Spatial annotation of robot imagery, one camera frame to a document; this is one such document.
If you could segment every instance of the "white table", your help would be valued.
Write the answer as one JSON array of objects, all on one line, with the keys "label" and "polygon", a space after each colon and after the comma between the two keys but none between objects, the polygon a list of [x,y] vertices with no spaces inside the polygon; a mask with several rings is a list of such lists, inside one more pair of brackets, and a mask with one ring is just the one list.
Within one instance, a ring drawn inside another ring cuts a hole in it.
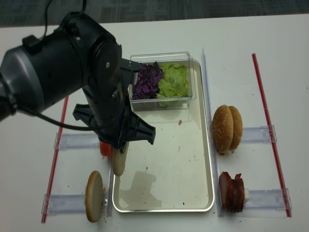
[{"label": "white table", "polygon": [[[42,198],[53,159],[57,127],[17,114],[0,123],[1,231],[306,231],[308,230],[307,150],[309,138],[309,14],[104,25],[123,46],[123,57],[188,51],[207,54],[209,75],[223,67],[253,69],[247,59],[256,53],[285,184],[292,200],[292,218],[218,218],[216,205],[207,213],[120,214],[103,224],[85,215],[48,217],[41,224]],[[41,36],[43,27],[0,29],[0,57],[27,35]],[[60,119],[63,101],[44,113]]]}]

